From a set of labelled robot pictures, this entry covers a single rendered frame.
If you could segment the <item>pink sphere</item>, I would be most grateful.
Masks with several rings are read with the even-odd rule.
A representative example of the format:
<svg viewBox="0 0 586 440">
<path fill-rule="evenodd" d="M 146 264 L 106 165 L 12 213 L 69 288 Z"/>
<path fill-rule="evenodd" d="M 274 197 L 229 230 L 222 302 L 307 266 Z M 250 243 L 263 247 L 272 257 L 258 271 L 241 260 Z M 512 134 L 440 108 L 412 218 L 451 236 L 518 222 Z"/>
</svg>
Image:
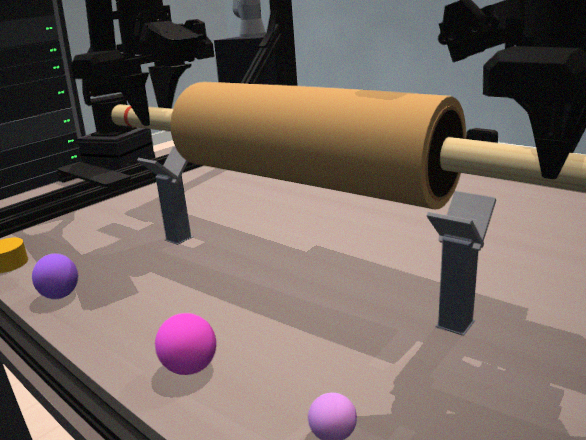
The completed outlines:
<svg viewBox="0 0 586 440">
<path fill-rule="evenodd" d="M 192 375 L 205 369 L 217 347 L 211 325 L 202 317 L 182 313 L 167 319 L 155 338 L 155 351 L 161 364 L 179 375 Z"/>
<path fill-rule="evenodd" d="M 353 403 L 344 395 L 326 393 L 311 404 L 308 424 L 320 440 L 345 440 L 354 431 L 357 412 Z"/>
</svg>

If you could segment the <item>yellow short cylinder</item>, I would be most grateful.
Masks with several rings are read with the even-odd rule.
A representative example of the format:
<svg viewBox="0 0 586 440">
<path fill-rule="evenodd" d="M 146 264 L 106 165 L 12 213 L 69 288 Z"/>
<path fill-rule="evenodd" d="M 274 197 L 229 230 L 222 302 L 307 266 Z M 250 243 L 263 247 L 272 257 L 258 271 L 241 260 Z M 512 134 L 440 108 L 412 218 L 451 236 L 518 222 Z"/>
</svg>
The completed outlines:
<svg viewBox="0 0 586 440">
<path fill-rule="evenodd" d="M 21 238 L 0 240 L 0 273 L 16 270 L 28 262 L 28 256 Z"/>
</svg>

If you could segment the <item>tan collared bar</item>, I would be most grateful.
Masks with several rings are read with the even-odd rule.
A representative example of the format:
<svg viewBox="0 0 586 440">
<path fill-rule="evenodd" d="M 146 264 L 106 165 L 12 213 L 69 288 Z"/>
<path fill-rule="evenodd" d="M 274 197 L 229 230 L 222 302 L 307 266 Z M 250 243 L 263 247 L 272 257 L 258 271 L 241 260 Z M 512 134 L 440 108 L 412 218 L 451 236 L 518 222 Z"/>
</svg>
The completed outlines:
<svg viewBox="0 0 586 440">
<path fill-rule="evenodd" d="M 569 153 L 556 179 L 543 178 L 536 148 L 466 139 L 453 96 L 199 82 L 173 109 L 148 108 L 149 126 L 130 105 L 111 118 L 171 132 L 202 166 L 434 210 L 461 173 L 586 193 L 586 155 Z"/>
</svg>

